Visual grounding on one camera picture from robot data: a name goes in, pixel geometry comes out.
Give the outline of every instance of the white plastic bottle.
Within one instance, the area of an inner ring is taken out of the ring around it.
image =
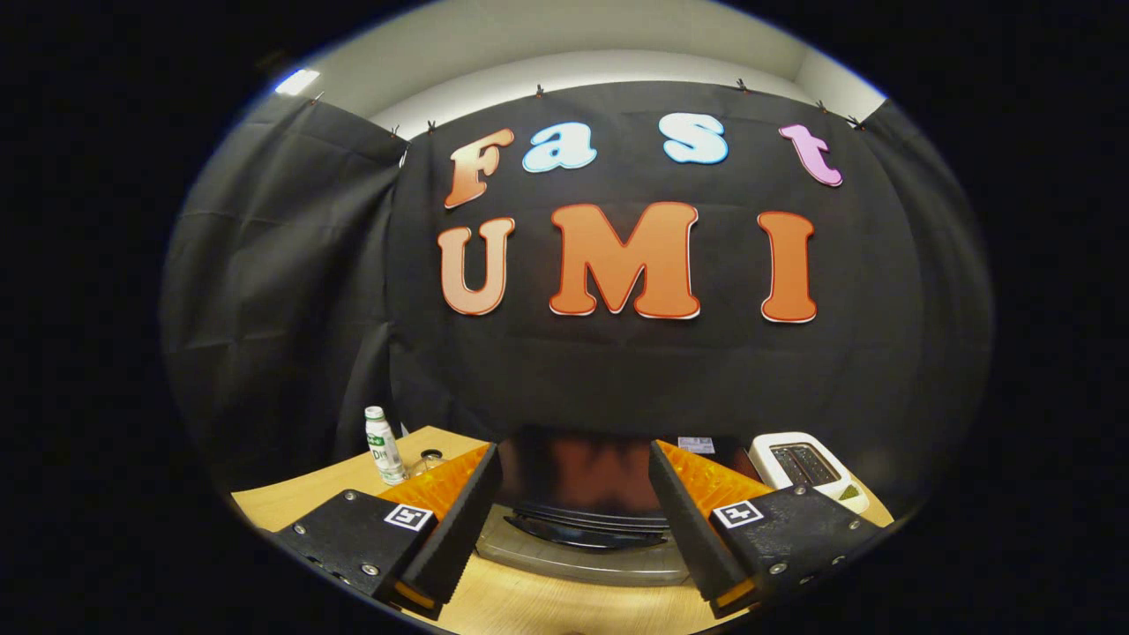
[[[392,426],[384,418],[384,409],[379,406],[365,408],[365,436],[368,438],[368,449],[376,459],[376,469],[380,471],[380,478],[388,485],[400,485],[408,480],[408,470],[400,459],[400,451],[396,449],[396,437],[392,434]]]

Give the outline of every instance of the small glass jar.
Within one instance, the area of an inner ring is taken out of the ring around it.
[[[446,463],[447,460],[443,458],[443,452],[438,450],[425,450],[420,452],[420,460],[412,463],[408,472],[412,478],[418,477],[429,470],[434,470],[439,466]]]

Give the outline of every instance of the black curtain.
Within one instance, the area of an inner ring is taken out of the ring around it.
[[[330,104],[272,95],[189,193],[166,263],[163,347],[220,487],[355,455],[364,407],[393,409],[382,253],[406,147]]]
[[[710,114],[726,158],[679,164],[658,121]],[[562,122],[592,130],[585,167],[530,173],[530,139]],[[843,182],[800,164],[781,127],[805,125],[829,147]],[[508,128],[515,141],[481,175],[485,193],[453,210],[454,150]],[[912,140],[908,147],[907,140]],[[701,314],[553,314],[566,205],[599,206],[622,241],[651,202],[692,205],[692,289]],[[771,253],[756,217],[799,214],[819,314],[780,324],[760,314]],[[510,217],[506,295],[491,313],[450,310],[436,236],[469,227],[465,280],[484,280],[479,226]],[[905,118],[886,104],[865,130],[793,99],[688,82],[622,82],[526,97],[413,139],[388,227],[391,372],[409,425],[427,421],[499,441],[524,424],[623,435],[749,437],[807,432],[902,515],[936,476],[972,417],[990,356],[991,301],[972,212],[955,180]]]
[[[658,120],[710,114],[729,151],[677,164]],[[537,131],[592,130],[578,169],[530,173]],[[829,188],[779,129],[823,139]],[[992,305],[975,217],[894,104],[859,129],[788,98],[688,82],[586,86],[500,104],[408,143],[324,103],[273,96],[239,123],[190,193],[161,302],[174,392],[220,485],[244,489],[364,451],[362,409],[413,429],[501,441],[533,424],[627,436],[799,430],[903,515],[971,421]],[[500,129],[487,192],[453,210],[454,150]],[[657,201],[693,206],[692,320],[555,315],[566,205],[599,206],[621,240]],[[764,320],[762,211],[799,214],[816,318]],[[465,281],[484,279],[479,226],[510,217],[507,286],[491,313],[447,306],[438,234],[470,227]]]

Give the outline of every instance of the white ceiling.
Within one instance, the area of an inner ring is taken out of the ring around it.
[[[795,81],[809,47],[706,0],[443,0],[306,62],[313,94],[373,118],[428,88],[530,58],[575,51],[684,53]]]

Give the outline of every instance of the letter m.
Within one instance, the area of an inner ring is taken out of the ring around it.
[[[588,271],[612,313],[623,311],[639,275],[642,294],[634,302],[644,318],[688,320],[701,303],[690,290],[690,227],[698,210],[685,203],[658,202],[644,210],[624,244],[594,205],[553,212],[561,229],[561,287],[549,301],[558,315],[589,315],[596,298],[588,293]]]

